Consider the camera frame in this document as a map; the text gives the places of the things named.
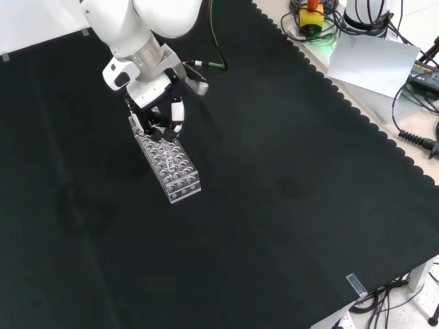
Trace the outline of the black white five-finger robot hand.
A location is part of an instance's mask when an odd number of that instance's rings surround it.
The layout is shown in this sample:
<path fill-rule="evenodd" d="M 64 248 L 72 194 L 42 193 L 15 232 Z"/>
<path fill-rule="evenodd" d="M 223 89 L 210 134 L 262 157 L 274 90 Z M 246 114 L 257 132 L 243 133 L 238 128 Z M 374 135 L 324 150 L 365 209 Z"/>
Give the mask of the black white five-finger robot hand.
<path fill-rule="evenodd" d="M 179 82 L 175 70 L 167 69 L 151 82 L 127 85 L 130 111 L 141 136 L 170 143 L 178 138 L 185 121 Z"/>

